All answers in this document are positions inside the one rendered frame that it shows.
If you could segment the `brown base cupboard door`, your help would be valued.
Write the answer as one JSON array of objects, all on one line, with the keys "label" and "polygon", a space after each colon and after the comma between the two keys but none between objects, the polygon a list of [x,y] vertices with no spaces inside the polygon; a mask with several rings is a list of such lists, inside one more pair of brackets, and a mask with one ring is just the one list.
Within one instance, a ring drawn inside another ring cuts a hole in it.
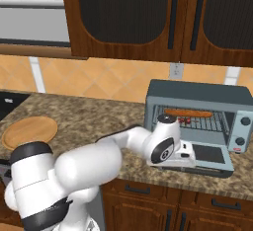
[{"label": "brown base cupboard door", "polygon": [[165,231],[167,211],[172,210],[170,231],[174,230],[175,205],[105,193],[107,231]]},{"label": "brown base cupboard door", "polygon": [[174,231],[179,231],[182,212],[186,213],[184,231],[253,231],[253,219],[211,211],[180,207]]}]

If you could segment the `brown cupboard door dark panel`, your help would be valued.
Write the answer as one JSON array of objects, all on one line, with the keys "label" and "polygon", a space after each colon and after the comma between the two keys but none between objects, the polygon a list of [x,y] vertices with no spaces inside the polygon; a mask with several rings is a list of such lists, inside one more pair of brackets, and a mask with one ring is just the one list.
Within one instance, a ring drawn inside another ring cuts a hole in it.
[{"label": "brown cupboard door dark panel", "polygon": [[178,0],[168,49],[172,0],[63,0],[71,53],[148,61],[179,61],[188,0]]},{"label": "brown cupboard door dark panel", "polygon": [[196,50],[190,50],[197,0],[188,0],[181,60],[253,67],[253,0],[204,0]]}]

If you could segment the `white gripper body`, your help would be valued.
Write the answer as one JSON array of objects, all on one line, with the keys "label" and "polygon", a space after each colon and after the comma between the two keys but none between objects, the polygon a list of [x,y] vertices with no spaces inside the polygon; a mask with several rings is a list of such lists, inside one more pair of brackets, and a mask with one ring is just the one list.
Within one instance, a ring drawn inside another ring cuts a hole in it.
[{"label": "white gripper body", "polygon": [[151,161],[147,161],[146,164],[148,166],[154,167],[178,167],[178,168],[194,168],[196,166],[196,161],[190,158],[183,158],[183,159],[167,159],[161,163],[154,164]]}]

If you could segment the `brown drawer front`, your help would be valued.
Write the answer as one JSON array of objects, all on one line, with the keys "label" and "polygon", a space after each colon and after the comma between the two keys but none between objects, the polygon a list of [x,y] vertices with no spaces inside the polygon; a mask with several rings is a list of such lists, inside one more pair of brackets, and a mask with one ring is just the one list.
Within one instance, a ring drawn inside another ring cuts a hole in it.
[{"label": "brown drawer front", "polygon": [[[239,202],[241,204],[241,210],[231,210],[221,207],[215,207],[211,205],[211,199],[215,198],[219,203],[235,204]],[[228,196],[221,196],[203,192],[190,192],[182,191],[181,205],[188,208],[197,210],[210,210],[216,212],[225,212],[228,214],[241,215],[249,218],[253,218],[253,201],[232,198]]]},{"label": "brown drawer front", "polygon": [[[129,184],[132,188],[145,190],[150,188],[150,194],[142,194],[136,192],[125,191],[125,185]],[[145,198],[147,200],[159,201],[162,203],[176,205],[179,201],[180,191],[177,189],[170,189],[168,187],[156,186],[152,184],[145,184],[140,182],[114,179],[113,181],[102,185],[103,193],[112,193],[122,196],[130,196],[136,198]]]}]

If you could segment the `grey toaster oven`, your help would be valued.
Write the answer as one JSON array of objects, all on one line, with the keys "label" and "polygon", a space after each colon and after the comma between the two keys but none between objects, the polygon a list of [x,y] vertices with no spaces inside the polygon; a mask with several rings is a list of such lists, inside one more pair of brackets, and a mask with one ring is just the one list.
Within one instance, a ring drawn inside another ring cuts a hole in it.
[{"label": "grey toaster oven", "polygon": [[[152,131],[164,109],[224,112],[228,133],[181,128],[181,138],[225,146],[229,152],[247,151],[253,131],[253,97],[246,87],[153,79],[146,95],[144,127]],[[246,116],[249,125],[240,122]],[[245,139],[244,145],[236,144],[238,137]]]}]

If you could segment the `metal toaster oven rack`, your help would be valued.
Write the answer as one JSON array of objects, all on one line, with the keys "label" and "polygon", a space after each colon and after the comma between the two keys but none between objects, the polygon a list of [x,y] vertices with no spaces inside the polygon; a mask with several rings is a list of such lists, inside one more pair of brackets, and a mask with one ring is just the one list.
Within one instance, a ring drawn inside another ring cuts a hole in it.
[{"label": "metal toaster oven rack", "polygon": [[212,117],[190,117],[191,123],[180,123],[181,128],[228,133],[229,127],[224,112],[212,112]]}]

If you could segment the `silver range hood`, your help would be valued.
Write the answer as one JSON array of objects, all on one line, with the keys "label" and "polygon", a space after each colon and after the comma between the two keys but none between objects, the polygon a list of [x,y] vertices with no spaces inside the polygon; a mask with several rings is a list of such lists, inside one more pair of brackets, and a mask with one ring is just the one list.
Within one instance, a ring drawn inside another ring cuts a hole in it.
[{"label": "silver range hood", "polygon": [[70,47],[63,0],[0,0],[0,43]]}]

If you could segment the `white wall socket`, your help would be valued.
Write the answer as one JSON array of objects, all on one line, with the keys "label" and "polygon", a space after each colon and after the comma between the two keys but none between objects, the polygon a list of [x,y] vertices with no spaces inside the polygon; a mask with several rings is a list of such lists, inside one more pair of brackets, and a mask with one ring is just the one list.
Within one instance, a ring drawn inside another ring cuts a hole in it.
[{"label": "white wall socket", "polygon": [[184,64],[183,63],[170,63],[169,78],[180,80],[183,77]]}]

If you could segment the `baguette bread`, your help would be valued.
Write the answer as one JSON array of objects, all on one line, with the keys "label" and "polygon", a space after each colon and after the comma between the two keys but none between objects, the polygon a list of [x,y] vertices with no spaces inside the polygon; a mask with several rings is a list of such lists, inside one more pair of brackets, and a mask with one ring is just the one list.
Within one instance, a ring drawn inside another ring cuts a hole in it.
[{"label": "baguette bread", "polygon": [[212,117],[212,112],[206,111],[164,109],[164,113],[171,116]]}]

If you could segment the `grey toaster oven door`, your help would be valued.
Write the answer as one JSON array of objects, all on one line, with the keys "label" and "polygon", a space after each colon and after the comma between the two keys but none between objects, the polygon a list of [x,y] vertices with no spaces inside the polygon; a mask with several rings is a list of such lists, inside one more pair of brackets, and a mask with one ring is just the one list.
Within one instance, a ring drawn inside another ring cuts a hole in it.
[{"label": "grey toaster oven door", "polygon": [[162,162],[167,159],[190,158],[196,161],[196,166],[194,168],[151,167],[223,179],[229,178],[234,171],[228,151],[223,146],[193,144],[182,140],[176,146],[166,149],[161,157]]}]

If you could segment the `round wooden board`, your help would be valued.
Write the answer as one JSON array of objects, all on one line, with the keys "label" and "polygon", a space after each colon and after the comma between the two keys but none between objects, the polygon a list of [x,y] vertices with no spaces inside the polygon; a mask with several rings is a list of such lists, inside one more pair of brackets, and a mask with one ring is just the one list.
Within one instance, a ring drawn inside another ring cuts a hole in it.
[{"label": "round wooden board", "polygon": [[33,141],[49,143],[57,134],[57,123],[47,116],[30,116],[11,124],[2,134],[2,144],[8,150]]}]

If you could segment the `black hob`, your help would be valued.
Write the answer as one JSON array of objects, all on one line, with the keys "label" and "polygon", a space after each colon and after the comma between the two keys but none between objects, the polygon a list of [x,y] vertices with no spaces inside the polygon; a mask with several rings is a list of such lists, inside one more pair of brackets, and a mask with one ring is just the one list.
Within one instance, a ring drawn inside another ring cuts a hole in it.
[{"label": "black hob", "polygon": [[0,91],[0,121],[25,101],[30,94]]}]

